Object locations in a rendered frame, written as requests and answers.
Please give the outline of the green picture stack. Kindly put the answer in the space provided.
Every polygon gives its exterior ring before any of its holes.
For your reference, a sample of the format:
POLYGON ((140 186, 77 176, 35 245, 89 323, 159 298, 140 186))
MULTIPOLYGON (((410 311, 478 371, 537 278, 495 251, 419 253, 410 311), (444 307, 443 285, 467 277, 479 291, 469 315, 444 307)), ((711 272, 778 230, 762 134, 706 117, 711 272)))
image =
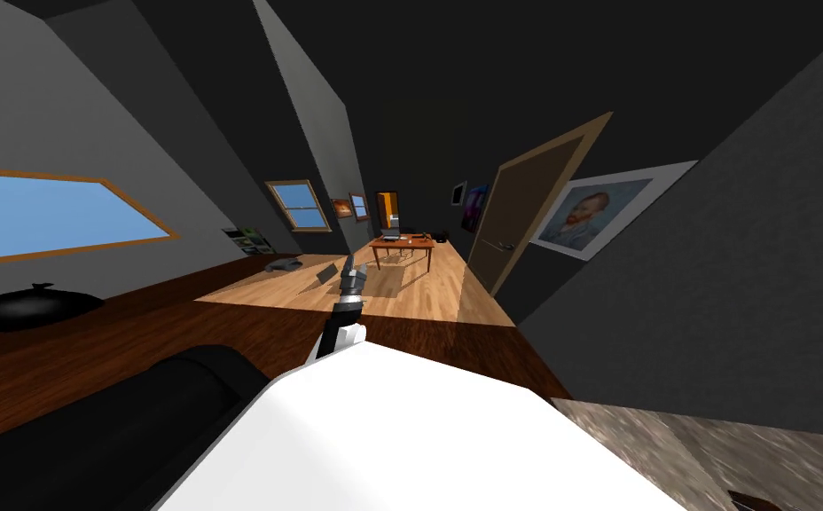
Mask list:
POLYGON ((229 240, 248 255, 275 254, 269 242, 252 228, 223 228, 229 240))

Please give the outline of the orange door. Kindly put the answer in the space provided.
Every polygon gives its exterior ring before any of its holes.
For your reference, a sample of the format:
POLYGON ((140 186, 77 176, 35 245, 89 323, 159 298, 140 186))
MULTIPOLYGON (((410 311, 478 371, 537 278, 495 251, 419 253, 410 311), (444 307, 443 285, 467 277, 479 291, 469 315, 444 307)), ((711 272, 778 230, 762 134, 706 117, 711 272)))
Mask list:
POLYGON ((377 192, 376 198, 381 230, 399 230, 397 192, 377 192))

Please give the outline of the purple wall picture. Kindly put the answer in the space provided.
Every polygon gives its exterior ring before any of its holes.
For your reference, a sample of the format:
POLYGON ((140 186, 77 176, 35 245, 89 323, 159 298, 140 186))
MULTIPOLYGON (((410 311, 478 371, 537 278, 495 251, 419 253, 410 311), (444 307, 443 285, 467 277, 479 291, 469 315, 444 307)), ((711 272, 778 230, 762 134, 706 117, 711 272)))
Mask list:
POLYGON ((489 189, 489 185, 481 185, 466 191, 460 225, 463 230, 471 233, 477 232, 483 209, 489 198, 489 189))

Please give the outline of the black round bag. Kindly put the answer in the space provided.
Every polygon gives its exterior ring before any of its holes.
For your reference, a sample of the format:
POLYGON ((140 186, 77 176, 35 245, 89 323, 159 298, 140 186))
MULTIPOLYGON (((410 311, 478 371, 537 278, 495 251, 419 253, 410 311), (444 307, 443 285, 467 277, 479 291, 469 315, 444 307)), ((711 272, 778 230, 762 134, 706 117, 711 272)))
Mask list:
POLYGON ((34 283, 30 288, 0 294, 0 333, 53 325, 105 303, 94 295, 51 287, 51 283, 34 283))

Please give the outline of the large wood-framed window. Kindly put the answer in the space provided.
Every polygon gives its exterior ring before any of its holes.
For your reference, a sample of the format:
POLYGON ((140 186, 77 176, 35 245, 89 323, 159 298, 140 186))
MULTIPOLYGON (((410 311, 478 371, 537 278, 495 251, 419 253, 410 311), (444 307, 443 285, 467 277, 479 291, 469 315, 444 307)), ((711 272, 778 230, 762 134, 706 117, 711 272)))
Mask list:
POLYGON ((0 169, 0 263, 177 236, 105 179, 0 169))

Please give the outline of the brown wooden table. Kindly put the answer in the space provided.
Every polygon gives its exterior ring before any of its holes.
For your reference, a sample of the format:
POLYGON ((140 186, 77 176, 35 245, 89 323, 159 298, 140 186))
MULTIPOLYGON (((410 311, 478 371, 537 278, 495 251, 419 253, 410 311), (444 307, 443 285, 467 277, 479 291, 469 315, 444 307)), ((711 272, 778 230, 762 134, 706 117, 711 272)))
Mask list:
POLYGON ((369 246, 372 249, 374 262, 378 270, 381 269, 380 251, 384 251, 388 255, 390 250, 399 250, 400 252, 423 250, 427 253, 427 272, 431 271, 435 241, 427 233, 402 233, 398 230, 392 230, 372 240, 369 246))

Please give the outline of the portrait picture white frame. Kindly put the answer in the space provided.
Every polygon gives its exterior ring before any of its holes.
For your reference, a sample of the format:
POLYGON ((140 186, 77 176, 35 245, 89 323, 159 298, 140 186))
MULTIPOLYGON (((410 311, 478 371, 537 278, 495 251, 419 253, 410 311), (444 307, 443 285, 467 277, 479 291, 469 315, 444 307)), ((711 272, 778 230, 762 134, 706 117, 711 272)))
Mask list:
POLYGON ((572 180, 530 242, 587 262, 696 165, 683 161, 572 180))

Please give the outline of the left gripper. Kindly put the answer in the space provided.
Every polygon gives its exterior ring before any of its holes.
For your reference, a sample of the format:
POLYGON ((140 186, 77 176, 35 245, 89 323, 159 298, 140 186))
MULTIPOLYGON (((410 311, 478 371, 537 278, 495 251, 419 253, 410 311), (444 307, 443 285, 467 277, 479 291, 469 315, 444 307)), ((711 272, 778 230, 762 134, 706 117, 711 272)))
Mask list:
POLYGON ((340 281, 340 302, 362 302, 362 293, 367 280, 367 264, 354 268, 356 257, 348 255, 342 267, 340 281))

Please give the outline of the brown door leaf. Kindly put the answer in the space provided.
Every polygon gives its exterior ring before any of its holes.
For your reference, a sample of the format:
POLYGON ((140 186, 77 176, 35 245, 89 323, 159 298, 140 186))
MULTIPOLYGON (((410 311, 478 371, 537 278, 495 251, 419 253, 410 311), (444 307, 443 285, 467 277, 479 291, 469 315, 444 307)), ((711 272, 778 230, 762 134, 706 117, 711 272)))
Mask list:
POLYGON ((558 139, 504 165, 497 174, 467 266, 494 295, 531 225, 583 138, 558 139), (497 248, 515 245, 514 251, 497 248))

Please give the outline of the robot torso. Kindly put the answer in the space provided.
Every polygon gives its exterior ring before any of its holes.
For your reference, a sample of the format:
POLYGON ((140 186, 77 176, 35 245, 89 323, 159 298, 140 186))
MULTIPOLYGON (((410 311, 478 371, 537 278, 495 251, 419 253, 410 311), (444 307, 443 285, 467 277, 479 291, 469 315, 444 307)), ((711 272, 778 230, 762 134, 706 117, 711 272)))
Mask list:
POLYGON ((274 379, 153 511, 685 511, 529 389, 372 342, 274 379))

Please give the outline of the small wood-framed window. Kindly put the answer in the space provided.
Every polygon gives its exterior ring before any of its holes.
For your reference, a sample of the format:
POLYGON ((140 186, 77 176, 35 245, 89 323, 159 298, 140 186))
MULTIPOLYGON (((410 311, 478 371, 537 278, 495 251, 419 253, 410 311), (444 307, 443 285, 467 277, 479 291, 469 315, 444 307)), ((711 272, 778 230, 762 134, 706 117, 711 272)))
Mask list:
POLYGON ((285 214, 292 232, 332 231, 308 179, 267 181, 265 184, 285 214))

